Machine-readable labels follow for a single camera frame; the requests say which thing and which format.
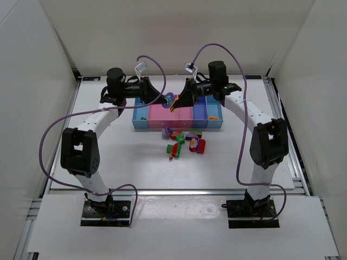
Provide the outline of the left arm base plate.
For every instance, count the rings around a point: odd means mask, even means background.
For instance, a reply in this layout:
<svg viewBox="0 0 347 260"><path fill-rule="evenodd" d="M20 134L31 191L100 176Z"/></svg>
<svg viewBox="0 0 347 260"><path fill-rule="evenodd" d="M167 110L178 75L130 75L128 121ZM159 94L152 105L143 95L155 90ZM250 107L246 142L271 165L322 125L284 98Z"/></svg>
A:
<svg viewBox="0 0 347 260"><path fill-rule="evenodd" d="M80 226L129 227L131 204L130 200L114 200L111 196L104 202L85 199Z"/></svg>

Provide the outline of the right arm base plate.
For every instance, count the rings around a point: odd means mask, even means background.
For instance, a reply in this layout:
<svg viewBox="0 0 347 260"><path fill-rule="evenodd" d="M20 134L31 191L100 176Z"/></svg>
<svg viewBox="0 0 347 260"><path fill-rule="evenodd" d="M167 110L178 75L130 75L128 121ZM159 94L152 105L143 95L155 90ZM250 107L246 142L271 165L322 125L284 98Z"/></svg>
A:
<svg viewBox="0 0 347 260"><path fill-rule="evenodd" d="M252 209L246 200L227 200L221 205L227 210L230 229L273 229L279 228L275 216L277 211L272 199L265 205Z"/></svg>

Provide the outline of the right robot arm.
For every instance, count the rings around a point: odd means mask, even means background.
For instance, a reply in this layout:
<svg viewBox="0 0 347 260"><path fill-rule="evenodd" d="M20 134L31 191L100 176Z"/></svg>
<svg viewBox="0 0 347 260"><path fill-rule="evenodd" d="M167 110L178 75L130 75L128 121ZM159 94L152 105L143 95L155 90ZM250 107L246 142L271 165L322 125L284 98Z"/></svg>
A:
<svg viewBox="0 0 347 260"><path fill-rule="evenodd" d="M254 167L251 181L246 184L245 197L254 207L267 203L274 172L288 154L285 120L272 118L247 100L246 88L229 82L223 61L210 62L209 78L204 80L197 79L197 68L192 63L187 63L184 68L192 77L186 79L170 110L192 107L199 98L212 96L221 106L233 112L244 123L246 131L252 134L249 152Z"/></svg>

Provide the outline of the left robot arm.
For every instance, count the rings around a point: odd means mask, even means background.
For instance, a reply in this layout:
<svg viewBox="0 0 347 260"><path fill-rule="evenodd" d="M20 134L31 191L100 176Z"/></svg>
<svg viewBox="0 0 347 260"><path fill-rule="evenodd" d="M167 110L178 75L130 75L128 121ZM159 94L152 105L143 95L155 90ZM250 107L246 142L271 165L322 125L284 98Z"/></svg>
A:
<svg viewBox="0 0 347 260"><path fill-rule="evenodd" d="M135 76L129 79L122 69L109 69L106 86L101 91L98 111L93 112L77 127L66 128L62 133L60 164L87 190L86 197L93 203L107 204L111 201L109 189L98 172L98 138L120 117L128 98L139 98L145 105L167 102L164 95L151 84L150 79L141 76L144 69L143 65L139 65L135 69Z"/></svg>

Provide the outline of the lavender lego piece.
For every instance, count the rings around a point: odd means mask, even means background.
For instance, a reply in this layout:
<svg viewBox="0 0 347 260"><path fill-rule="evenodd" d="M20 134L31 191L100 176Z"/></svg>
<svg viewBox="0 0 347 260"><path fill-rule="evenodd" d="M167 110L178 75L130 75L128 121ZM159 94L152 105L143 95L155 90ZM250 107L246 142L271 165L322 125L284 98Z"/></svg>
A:
<svg viewBox="0 0 347 260"><path fill-rule="evenodd" d="M163 139L170 139L171 138L171 134L172 134L172 130L168 126L165 126L162 129L162 137L163 137Z"/></svg>

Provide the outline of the red curved lego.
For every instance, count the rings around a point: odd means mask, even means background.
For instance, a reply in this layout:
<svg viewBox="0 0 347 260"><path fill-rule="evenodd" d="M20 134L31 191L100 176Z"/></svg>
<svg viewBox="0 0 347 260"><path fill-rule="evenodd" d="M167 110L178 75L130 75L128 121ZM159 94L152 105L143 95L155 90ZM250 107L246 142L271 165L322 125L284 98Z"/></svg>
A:
<svg viewBox="0 0 347 260"><path fill-rule="evenodd" d="M171 137L171 139L175 140L176 137L177 137L178 135L182 134L182 133L183 133L182 130L178 130L178 131L175 131L175 132L171 133L170 137Z"/></svg>

